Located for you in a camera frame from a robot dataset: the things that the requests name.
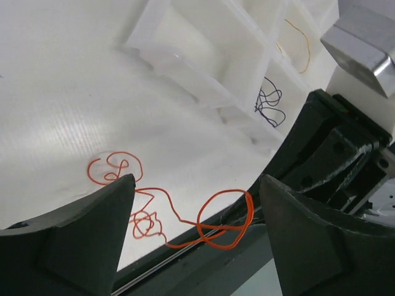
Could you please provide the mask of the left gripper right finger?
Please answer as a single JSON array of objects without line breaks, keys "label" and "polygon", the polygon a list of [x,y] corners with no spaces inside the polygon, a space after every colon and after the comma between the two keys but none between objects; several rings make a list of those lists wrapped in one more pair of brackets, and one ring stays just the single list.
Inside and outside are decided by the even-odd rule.
[{"label": "left gripper right finger", "polygon": [[394,228],[310,199],[275,178],[260,200],[283,295],[394,295]]}]

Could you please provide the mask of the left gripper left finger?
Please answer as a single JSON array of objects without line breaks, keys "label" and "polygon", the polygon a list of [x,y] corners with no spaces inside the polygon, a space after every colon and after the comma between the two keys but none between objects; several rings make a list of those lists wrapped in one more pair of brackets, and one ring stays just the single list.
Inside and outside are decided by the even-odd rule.
[{"label": "left gripper left finger", "polygon": [[1,230],[1,295],[110,295],[135,186],[124,175]]}]

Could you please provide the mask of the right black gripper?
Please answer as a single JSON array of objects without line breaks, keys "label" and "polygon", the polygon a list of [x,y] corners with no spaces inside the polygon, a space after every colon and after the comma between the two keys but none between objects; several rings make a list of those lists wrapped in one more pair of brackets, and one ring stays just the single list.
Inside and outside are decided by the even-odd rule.
[{"label": "right black gripper", "polygon": [[264,168],[294,191],[358,215],[388,178],[375,164],[391,135],[343,96],[309,93],[280,148]]}]

